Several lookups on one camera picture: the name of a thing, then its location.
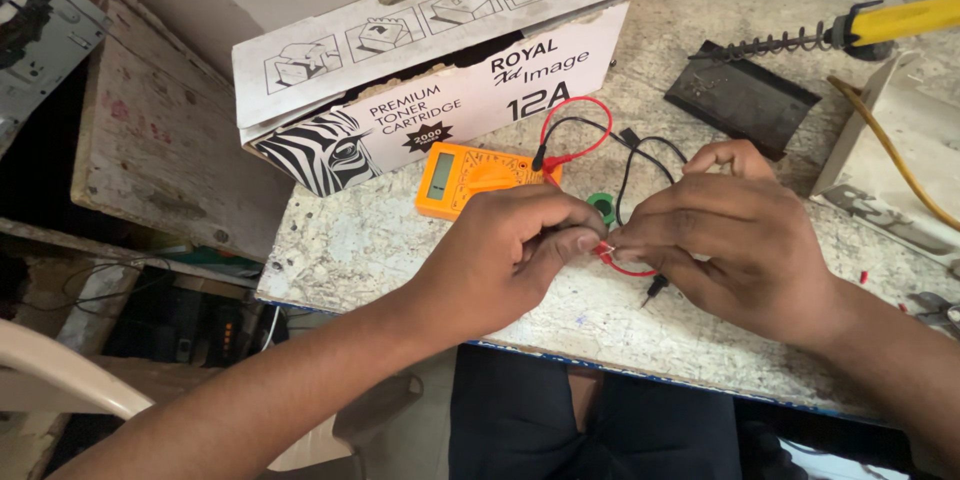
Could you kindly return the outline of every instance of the white cardboard box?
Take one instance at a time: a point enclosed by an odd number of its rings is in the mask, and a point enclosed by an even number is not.
[[[863,99],[926,193],[960,216],[960,107],[923,92],[924,58],[905,52],[880,68]],[[810,198],[960,271],[960,232],[910,190],[858,113],[846,122]]]
[[[599,90],[629,0],[360,0],[234,46],[241,142],[319,196]]]

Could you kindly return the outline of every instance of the orange multimeter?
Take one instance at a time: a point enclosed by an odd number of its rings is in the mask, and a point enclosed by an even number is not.
[[[446,142],[434,142],[416,192],[416,209],[425,216],[454,220],[475,193],[542,184],[533,158]],[[560,181],[563,168],[553,171]]]

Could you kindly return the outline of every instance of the black metal plate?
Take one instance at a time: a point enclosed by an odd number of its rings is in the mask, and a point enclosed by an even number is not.
[[[704,42],[700,52],[720,48]],[[797,127],[821,97],[747,60],[691,60],[664,96],[733,139],[747,139],[779,161]]]

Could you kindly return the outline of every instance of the forearm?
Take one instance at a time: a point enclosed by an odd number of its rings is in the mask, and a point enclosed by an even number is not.
[[[847,329],[813,352],[960,475],[960,344],[856,285],[840,290]]]
[[[439,350],[387,294],[131,419],[53,478],[252,478],[302,435],[397,370]]]

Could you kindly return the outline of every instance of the hand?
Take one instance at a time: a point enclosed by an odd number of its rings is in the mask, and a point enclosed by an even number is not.
[[[746,141],[704,146],[683,179],[640,203],[609,243],[616,258],[653,266],[704,311],[812,346],[849,319],[846,282],[827,269],[804,205],[756,150]],[[714,164],[731,164],[732,176],[704,173]]]
[[[426,332],[452,346],[532,310],[557,272],[606,236],[593,206],[557,188],[482,192],[404,288]]]

